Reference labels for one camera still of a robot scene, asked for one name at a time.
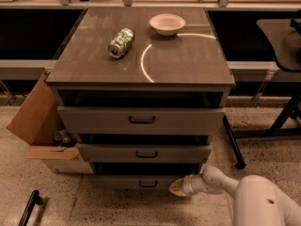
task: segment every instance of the drawer handle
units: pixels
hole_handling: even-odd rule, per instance
[[[139,119],[133,116],[129,116],[129,122],[133,124],[153,124],[156,121],[156,117],[153,116],[149,119]]]
[[[140,152],[140,151],[135,151],[136,157],[139,158],[156,158],[158,155],[158,152]]]
[[[140,187],[157,187],[157,181],[154,181],[154,182],[143,182],[143,181],[139,181],[139,186]]]

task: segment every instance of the black handle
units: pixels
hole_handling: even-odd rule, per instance
[[[156,117],[152,116],[148,119],[139,119],[133,116],[129,116],[129,122],[132,124],[153,124],[156,121]]]
[[[31,196],[29,198],[27,206],[25,207],[22,218],[19,222],[19,226],[27,225],[27,222],[30,218],[30,215],[31,215],[32,210],[34,209],[34,206],[35,206],[36,203],[40,203],[40,197],[39,197],[39,192],[37,190],[34,190],[31,193]]]
[[[135,151],[135,156],[139,158],[155,158],[157,157],[158,152],[140,152],[140,151]]]
[[[157,187],[158,182],[157,181],[153,181],[153,182],[143,182],[143,181],[139,181],[139,186],[140,187]]]

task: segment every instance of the floor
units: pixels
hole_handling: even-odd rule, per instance
[[[282,103],[260,107],[233,102],[227,115],[235,129],[269,127]],[[108,190],[93,188],[83,174],[53,173],[39,160],[24,159],[28,145],[6,127],[20,105],[0,103],[0,224],[18,225],[31,192],[40,192],[43,204],[35,206],[28,225],[232,225],[232,198],[198,194],[176,197],[161,190]],[[292,126],[300,121],[289,121]],[[221,126],[213,139],[207,164],[229,177],[257,174],[270,179],[301,204],[301,137],[240,139],[247,166],[235,168],[235,158]]]

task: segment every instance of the bottom drawer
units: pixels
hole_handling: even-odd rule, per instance
[[[168,189],[185,175],[199,172],[200,164],[96,163],[97,175],[87,179],[95,187],[115,189]]]

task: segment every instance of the drawer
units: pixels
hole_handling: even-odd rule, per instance
[[[58,113],[77,134],[214,135],[225,110],[60,106]]]
[[[87,175],[94,187],[168,189],[175,180],[199,171],[198,164],[95,164],[97,175]]]
[[[205,163],[211,146],[77,144],[86,162]]]

